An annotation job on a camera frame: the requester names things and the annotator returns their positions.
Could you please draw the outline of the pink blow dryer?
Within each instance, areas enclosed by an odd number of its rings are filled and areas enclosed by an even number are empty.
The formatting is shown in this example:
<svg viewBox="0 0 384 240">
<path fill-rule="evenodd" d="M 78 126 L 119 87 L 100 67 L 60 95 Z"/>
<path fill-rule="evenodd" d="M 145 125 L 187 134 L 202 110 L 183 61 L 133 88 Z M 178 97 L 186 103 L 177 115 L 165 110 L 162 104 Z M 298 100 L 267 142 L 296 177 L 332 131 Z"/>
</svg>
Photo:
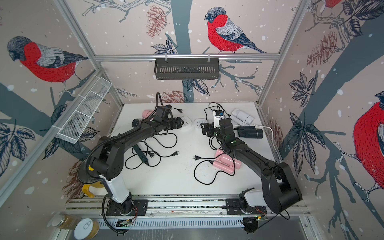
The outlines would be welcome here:
<svg viewBox="0 0 384 240">
<path fill-rule="evenodd" d="M 215 153 L 215 159 L 212 165 L 227 174 L 232 175 L 235 170 L 240 169 L 241 162 L 237 159 L 232 159 L 229 155 L 224 154 L 222 150 L 217 150 Z"/>
<path fill-rule="evenodd" d="M 143 119 L 152 119 L 153 118 L 154 110 L 144 110 L 142 113 Z"/>
</svg>

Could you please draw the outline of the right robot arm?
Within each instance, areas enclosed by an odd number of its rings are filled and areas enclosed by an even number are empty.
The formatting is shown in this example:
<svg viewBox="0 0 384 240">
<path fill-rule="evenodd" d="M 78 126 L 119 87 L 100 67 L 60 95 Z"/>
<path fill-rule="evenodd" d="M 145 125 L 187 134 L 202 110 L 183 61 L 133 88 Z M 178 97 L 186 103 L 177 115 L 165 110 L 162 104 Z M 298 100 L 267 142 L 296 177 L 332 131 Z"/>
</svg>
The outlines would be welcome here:
<svg viewBox="0 0 384 240">
<path fill-rule="evenodd" d="M 278 214 L 303 199 L 291 168 L 286 163 L 277 163 L 252 150 L 244 141 L 235 136 L 230 119 L 222 119 L 219 126 L 202 123 L 202 133 L 215 137 L 224 154 L 239 160 L 261 179 L 264 201 L 270 210 Z"/>
</svg>

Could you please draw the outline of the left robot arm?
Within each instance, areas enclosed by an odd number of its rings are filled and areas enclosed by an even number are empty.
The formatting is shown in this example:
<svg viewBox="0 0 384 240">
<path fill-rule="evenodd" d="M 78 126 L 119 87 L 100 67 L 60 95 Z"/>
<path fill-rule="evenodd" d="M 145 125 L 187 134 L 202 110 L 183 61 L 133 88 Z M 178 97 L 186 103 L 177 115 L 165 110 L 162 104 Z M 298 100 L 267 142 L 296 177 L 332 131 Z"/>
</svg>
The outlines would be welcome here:
<svg viewBox="0 0 384 240">
<path fill-rule="evenodd" d="M 146 118 L 133 120 L 133 129 L 114 137 L 102 137 L 78 168 L 78 180 L 85 185 L 100 181 L 111 205 L 127 215 L 133 209 L 133 203 L 132 194 L 120 176 L 125 165 L 125 152 L 140 141 L 162 131 L 180 129 L 183 125 L 182 118 L 173 117 L 170 105 L 156 107 Z"/>
</svg>

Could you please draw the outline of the white folded blow dryer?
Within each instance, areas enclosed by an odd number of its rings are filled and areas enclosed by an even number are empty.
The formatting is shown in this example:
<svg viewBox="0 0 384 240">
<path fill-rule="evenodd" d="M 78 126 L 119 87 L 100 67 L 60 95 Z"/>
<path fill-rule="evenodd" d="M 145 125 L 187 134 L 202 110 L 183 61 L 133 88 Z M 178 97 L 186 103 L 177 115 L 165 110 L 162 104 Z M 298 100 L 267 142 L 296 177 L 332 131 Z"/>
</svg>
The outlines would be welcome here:
<svg viewBox="0 0 384 240">
<path fill-rule="evenodd" d="M 230 119 L 237 125 L 247 125 L 248 123 L 252 123 L 255 118 L 240 109 L 235 109 L 230 115 Z"/>
</svg>

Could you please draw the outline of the dark blow dryer right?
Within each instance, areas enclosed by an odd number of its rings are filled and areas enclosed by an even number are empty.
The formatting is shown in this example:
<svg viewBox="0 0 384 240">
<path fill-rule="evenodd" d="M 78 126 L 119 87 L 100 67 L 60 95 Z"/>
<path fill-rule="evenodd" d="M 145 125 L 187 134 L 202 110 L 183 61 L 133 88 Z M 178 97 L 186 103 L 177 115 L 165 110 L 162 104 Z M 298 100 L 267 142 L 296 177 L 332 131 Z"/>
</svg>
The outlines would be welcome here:
<svg viewBox="0 0 384 240">
<path fill-rule="evenodd" d="M 262 129 L 257 129 L 254 126 L 242 126 L 236 127 L 234 130 L 237 130 L 240 138 L 245 139 L 262 139 L 264 137 L 264 132 Z"/>
</svg>

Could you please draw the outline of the dark folded blow dryer left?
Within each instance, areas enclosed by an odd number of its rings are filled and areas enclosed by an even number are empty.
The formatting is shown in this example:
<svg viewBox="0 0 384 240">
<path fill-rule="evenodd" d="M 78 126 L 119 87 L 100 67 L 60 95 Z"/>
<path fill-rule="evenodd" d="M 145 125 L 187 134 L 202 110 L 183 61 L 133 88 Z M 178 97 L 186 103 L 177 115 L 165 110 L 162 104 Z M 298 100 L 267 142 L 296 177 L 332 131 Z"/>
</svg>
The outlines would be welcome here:
<svg viewBox="0 0 384 240">
<path fill-rule="evenodd" d="M 142 125 L 143 125 L 143 120 L 141 120 L 141 119 L 134 119 L 132 121 L 132 127 L 133 128 L 141 128 Z"/>
</svg>

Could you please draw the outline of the pink folded blow dryer front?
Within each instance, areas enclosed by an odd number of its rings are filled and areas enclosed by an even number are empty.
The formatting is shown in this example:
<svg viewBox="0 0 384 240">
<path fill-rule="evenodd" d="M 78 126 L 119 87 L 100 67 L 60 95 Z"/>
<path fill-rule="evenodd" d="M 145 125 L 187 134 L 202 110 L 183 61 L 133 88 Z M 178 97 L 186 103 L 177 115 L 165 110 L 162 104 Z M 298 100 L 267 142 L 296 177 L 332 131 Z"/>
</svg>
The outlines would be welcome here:
<svg viewBox="0 0 384 240">
<path fill-rule="evenodd" d="M 224 154 L 222 150 L 217 150 L 215 153 L 215 159 L 212 165 L 227 174 L 232 175 L 235 170 L 240 169 L 241 162 L 237 159 L 232 159 L 229 155 Z"/>
</svg>

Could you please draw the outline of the yellow pot with lid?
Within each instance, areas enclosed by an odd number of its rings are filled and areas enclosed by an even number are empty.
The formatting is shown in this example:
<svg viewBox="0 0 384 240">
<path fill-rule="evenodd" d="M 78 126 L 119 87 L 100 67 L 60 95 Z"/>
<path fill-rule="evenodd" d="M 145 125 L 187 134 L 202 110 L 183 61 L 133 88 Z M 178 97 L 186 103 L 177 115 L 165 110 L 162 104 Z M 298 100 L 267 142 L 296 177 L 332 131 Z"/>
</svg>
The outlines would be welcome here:
<svg viewBox="0 0 384 240">
<path fill-rule="evenodd" d="M 92 167 L 86 164 L 86 161 L 82 161 L 77 173 L 77 179 L 80 181 L 82 186 L 82 192 L 89 198 L 105 194 L 106 190 L 102 184 L 99 174 Z"/>
</svg>

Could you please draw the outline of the tin can with lid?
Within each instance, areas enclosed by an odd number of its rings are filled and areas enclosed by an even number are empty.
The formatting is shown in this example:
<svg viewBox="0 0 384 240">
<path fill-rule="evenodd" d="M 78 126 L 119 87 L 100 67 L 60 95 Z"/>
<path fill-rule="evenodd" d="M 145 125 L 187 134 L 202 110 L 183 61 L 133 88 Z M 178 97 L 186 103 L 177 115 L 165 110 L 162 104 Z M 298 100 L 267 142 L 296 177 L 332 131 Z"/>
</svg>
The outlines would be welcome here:
<svg viewBox="0 0 384 240">
<path fill-rule="evenodd" d="M 99 232 L 100 223 L 93 219 L 82 219 L 74 230 L 76 240 L 90 240 Z"/>
</svg>

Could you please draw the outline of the black metal wall shelf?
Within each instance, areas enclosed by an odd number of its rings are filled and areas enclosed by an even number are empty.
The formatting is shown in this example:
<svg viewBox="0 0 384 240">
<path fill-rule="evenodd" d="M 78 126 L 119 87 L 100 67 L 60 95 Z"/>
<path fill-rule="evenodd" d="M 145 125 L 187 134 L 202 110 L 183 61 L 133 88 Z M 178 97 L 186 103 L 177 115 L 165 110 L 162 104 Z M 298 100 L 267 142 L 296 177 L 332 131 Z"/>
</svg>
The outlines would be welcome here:
<svg viewBox="0 0 384 240">
<path fill-rule="evenodd" d="M 220 75 L 218 58 L 156 59 L 157 80 L 214 80 Z"/>
</svg>

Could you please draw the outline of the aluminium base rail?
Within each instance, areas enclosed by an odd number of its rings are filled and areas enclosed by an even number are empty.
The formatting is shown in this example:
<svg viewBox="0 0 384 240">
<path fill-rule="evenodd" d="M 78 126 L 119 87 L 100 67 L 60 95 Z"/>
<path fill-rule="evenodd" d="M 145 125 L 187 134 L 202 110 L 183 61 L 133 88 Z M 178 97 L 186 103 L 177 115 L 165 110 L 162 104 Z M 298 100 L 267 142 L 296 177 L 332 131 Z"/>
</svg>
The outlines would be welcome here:
<svg viewBox="0 0 384 240">
<path fill-rule="evenodd" d="M 103 196 L 73 199 L 65 212 L 82 216 L 100 216 Z M 147 200 L 146 218 L 225 217 L 226 199 L 238 199 L 238 195 L 136 195 L 134 201 Z"/>
</svg>

